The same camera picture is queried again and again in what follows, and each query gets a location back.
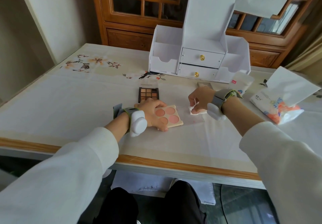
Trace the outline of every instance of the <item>white box under table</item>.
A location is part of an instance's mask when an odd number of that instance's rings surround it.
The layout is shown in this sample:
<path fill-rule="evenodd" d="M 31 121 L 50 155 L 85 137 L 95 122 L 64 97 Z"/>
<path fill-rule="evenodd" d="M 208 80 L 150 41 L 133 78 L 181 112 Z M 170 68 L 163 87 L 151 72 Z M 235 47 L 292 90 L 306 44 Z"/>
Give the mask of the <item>white box under table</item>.
<path fill-rule="evenodd" d="M 183 28 L 157 25 L 149 71 L 229 83 L 249 74 L 248 42 L 225 34 L 235 0 L 189 0 Z"/>

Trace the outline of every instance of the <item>table edge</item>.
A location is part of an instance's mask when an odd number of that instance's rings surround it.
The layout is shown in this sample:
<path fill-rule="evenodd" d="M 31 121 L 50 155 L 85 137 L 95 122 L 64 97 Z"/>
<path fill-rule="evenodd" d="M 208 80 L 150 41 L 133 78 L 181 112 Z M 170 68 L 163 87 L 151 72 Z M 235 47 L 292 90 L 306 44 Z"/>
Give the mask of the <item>table edge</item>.
<path fill-rule="evenodd" d="M 0 147 L 26 150 L 26 151 L 35 151 L 35 152 L 42 152 L 42 153 L 56 153 L 61 148 L 60 146 L 55 146 L 55 145 L 27 142 L 27 141 L 1 138 L 1 137 L 0 137 Z M 161 161 L 161 160 L 154 160 L 149 158 L 124 155 L 124 154 L 119 155 L 119 157 L 116 160 L 116 163 L 126 163 L 126 164 L 135 164 L 135 165 L 143 165 L 143 166 L 150 166 L 150 167 L 159 167 L 159 168 L 165 168 L 165 169 L 184 170 L 184 171 L 191 171 L 191 172 L 197 172 L 197 173 L 205 173 L 205 174 L 221 175 L 221 176 L 227 176 L 227 177 L 237 177 L 237 178 L 261 181 L 259 175 L 254 172 L 221 169 L 221 168 L 215 168 L 215 167 L 209 167 L 209 166 L 191 165 L 191 164 L 177 163 L 177 162 L 171 162 L 171 161 Z"/>

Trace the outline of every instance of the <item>floral tissue packaging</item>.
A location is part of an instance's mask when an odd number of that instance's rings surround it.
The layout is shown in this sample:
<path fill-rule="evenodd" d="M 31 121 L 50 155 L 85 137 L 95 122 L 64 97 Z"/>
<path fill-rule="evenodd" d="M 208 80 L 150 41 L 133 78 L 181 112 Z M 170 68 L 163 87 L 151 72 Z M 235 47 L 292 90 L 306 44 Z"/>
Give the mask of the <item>floral tissue packaging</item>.
<path fill-rule="evenodd" d="M 266 84 L 267 88 L 254 94 L 251 102 L 278 125 L 304 112 L 297 103 L 320 89 L 283 67 L 279 67 Z"/>

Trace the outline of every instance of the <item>plastic container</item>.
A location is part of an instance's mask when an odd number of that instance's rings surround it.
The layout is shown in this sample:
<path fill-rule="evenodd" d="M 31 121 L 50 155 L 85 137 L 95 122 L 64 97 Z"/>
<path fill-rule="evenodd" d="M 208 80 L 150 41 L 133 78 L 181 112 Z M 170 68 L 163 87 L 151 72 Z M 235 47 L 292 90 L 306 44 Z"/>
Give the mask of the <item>plastic container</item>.
<path fill-rule="evenodd" d="M 236 90 L 240 95 L 244 95 L 253 83 L 254 78 L 243 72 L 237 71 L 229 83 L 229 89 Z"/>

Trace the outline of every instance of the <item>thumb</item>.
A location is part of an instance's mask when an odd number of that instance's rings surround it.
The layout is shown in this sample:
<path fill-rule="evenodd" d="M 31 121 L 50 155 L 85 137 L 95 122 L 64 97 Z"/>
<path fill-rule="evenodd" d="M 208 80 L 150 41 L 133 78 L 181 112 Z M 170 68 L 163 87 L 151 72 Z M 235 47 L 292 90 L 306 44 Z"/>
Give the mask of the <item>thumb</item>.
<path fill-rule="evenodd" d="M 162 121 L 160 121 L 159 119 L 155 119 L 153 126 L 158 128 L 160 131 L 163 131 L 163 132 L 168 131 L 168 126 L 164 124 Z"/>
<path fill-rule="evenodd" d="M 191 113 L 198 114 L 200 111 L 204 110 L 201 104 L 197 104 L 192 110 Z"/>

